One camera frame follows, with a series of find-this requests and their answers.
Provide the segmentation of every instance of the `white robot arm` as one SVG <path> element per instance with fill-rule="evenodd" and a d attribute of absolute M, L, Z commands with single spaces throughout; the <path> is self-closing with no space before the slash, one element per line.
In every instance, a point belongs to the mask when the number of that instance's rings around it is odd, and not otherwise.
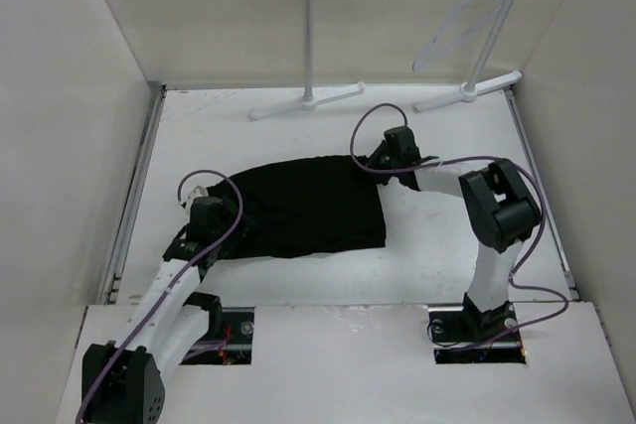
<path fill-rule="evenodd" d="M 474 170 L 467 163 L 431 166 L 411 170 L 421 159 L 412 131 L 407 126 L 385 132 L 385 140 L 366 164 L 387 184 L 395 176 L 415 191 L 436 192 L 462 199 L 479 251 L 472 283 L 460 312 L 431 312 L 437 343 L 480 343 L 490 340 L 514 318 L 508 299 L 509 280 L 523 242 L 541 223 L 541 211 L 526 187 L 517 167 L 508 159 L 492 161 Z"/>
<path fill-rule="evenodd" d="M 226 198 L 199 197 L 189 212 L 188 225 L 166 250 L 159 272 L 132 317 L 107 344 L 91 345 L 84 354 L 81 392 L 87 406 L 83 422 L 156 421 L 165 400 L 164 386 L 188 350 L 204 335 L 214 337 L 220 331 L 223 309 L 219 297 L 196 290 L 214 263 L 253 224 L 243 216 L 233 234 L 207 252 L 232 220 L 237 220 L 237 207 Z M 110 365 L 115 355 L 118 358 Z M 96 382 L 96 392 L 90 391 Z"/>

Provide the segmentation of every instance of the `white wall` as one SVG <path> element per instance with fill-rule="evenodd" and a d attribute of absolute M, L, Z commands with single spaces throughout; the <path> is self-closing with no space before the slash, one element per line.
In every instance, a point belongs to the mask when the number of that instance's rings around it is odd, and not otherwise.
<path fill-rule="evenodd" d="M 574 278 L 600 308 L 632 407 L 635 27 L 634 0 L 563 0 L 518 89 Z"/>
<path fill-rule="evenodd" d="M 104 0 L 0 0 L 0 422 L 53 422 L 149 89 Z"/>
<path fill-rule="evenodd" d="M 107 0 L 148 79 L 298 83 L 303 0 Z M 316 75 L 323 81 L 465 79 L 484 31 L 429 71 L 410 70 L 461 0 L 316 0 Z M 522 67 L 561 0 L 518 0 L 486 75 Z M 481 19 L 480 1 L 449 40 Z"/>

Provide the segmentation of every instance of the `white metal pole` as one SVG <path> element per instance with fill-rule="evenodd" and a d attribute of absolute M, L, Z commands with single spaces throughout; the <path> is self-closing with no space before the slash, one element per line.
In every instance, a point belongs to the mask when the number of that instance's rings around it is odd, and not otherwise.
<path fill-rule="evenodd" d="M 305 0 L 305 92 L 302 100 L 314 100 L 314 0 Z"/>
<path fill-rule="evenodd" d="M 466 93 L 472 93 L 475 91 L 475 85 L 477 81 L 479 81 L 479 77 L 490 58 L 490 54 L 492 54 L 493 49 L 495 48 L 495 43 L 499 38 L 499 34 L 501 33 L 501 29 L 504 27 L 504 22 L 506 22 L 506 17 L 510 12 L 510 9 L 513 6 L 515 0 L 504 0 L 499 8 L 499 12 L 497 13 L 497 17 L 495 17 L 495 22 L 493 23 L 493 27 L 490 30 L 490 34 L 488 34 L 488 38 L 486 39 L 486 43 L 479 54 L 479 58 L 475 63 L 475 67 L 473 68 L 473 72 L 470 74 L 470 78 L 464 85 L 463 89 Z"/>

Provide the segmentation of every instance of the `white platform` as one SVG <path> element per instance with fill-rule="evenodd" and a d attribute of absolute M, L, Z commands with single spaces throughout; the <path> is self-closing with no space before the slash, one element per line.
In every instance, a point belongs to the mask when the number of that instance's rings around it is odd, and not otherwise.
<path fill-rule="evenodd" d="M 86 348 L 132 310 L 89 309 L 57 424 L 75 422 Z M 591 304 L 522 331 L 527 365 L 435 364 L 426 322 L 416 305 L 258 307 L 252 365 L 180 366 L 158 422 L 634 424 Z"/>
<path fill-rule="evenodd" d="M 118 303 L 139 301 L 160 257 L 187 221 L 176 187 L 195 169 L 234 174 L 302 157 L 347 154 L 351 131 L 371 106 L 394 102 L 408 113 L 422 155 L 441 158 L 488 154 L 528 166 L 503 92 L 426 113 L 418 100 L 448 90 L 430 85 L 370 85 L 367 92 L 314 112 L 252 122 L 247 112 L 298 97 L 298 88 L 169 91 L 143 191 Z M 394 111 L 379 111 L 360 132 L 357 153 L 370 154 L 383 132 L 398 125 Z M 211 185 L 217 179 L 193 179 Z M 226 306 L 281 304 L 395 304 L 458 302 L 472 279 L 477 240 L 461 201 L 415 193 L 390 184 L 380 191 L 388 227 L 387 247 L 304 258 L 220 262 L 203 288 Z M 519 283 L 567 294 L 553 237 L 546 234 Z M 537 292 L 511 291 L 516 300 L 551 300 Z"/>

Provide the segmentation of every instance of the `black t-shirt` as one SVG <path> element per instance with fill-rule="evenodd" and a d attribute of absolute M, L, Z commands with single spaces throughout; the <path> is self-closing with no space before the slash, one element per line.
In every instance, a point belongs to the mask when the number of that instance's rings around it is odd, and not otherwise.
<path fill-rule="evenodd" d="M 349 156 L 267 164 L 232 180 L 256 229 L 227 258 L 292 258 L 385 246 L 378 186 Z M 235 196 L 226 182 L 208 193 Z"/>

